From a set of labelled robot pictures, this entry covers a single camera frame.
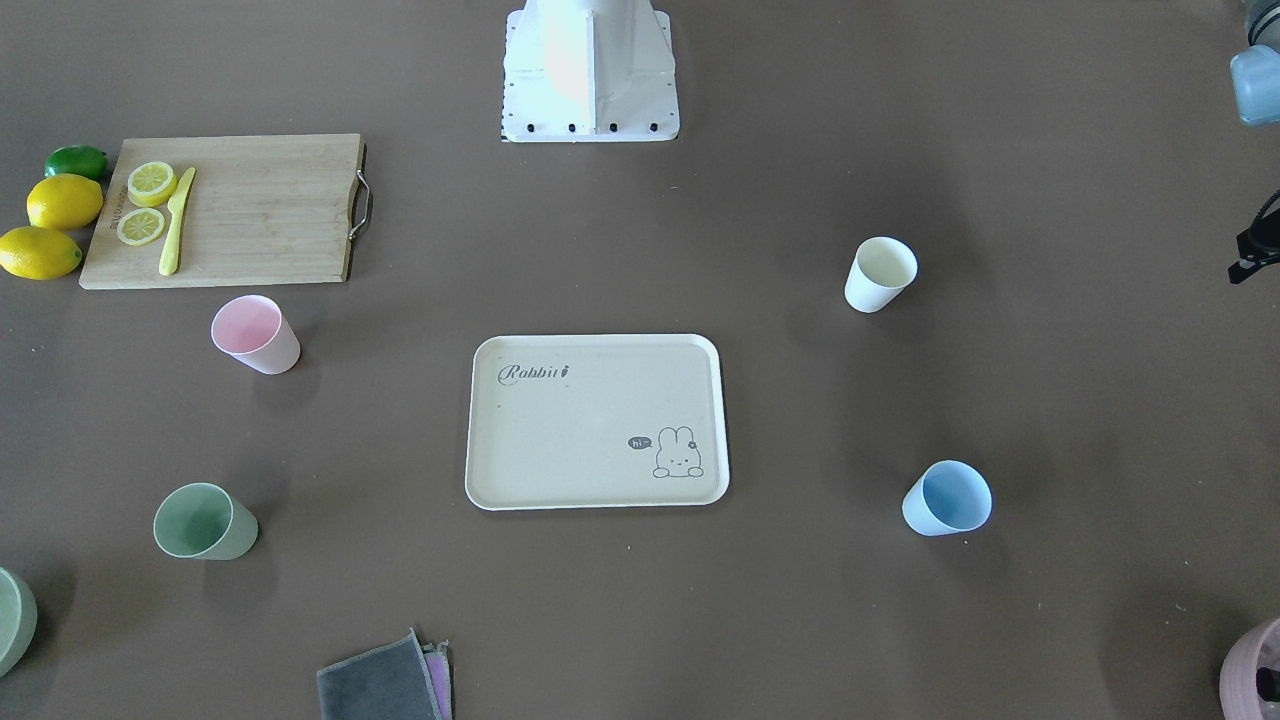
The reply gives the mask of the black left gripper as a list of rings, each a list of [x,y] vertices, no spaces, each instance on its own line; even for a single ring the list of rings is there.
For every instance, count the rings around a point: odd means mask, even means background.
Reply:
[[[1231,284],[1240,284],[1260,269],[1279,263],[1279,210],[1274,209],[1279,195],[1276,190],[1236,236],[1239,259],[1228,268]]]

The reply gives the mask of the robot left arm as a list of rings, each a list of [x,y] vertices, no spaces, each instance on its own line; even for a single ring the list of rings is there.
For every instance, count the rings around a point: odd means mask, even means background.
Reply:
[[[1279,122],[1279,3],[1245,1],[1249,47],[1230,61],[1236,109],[1245,126]],[[1274,192],[1249,225],[1236,236],[1239,259],[1228,268],[1240,284],[1279,261],[1279,192]]]

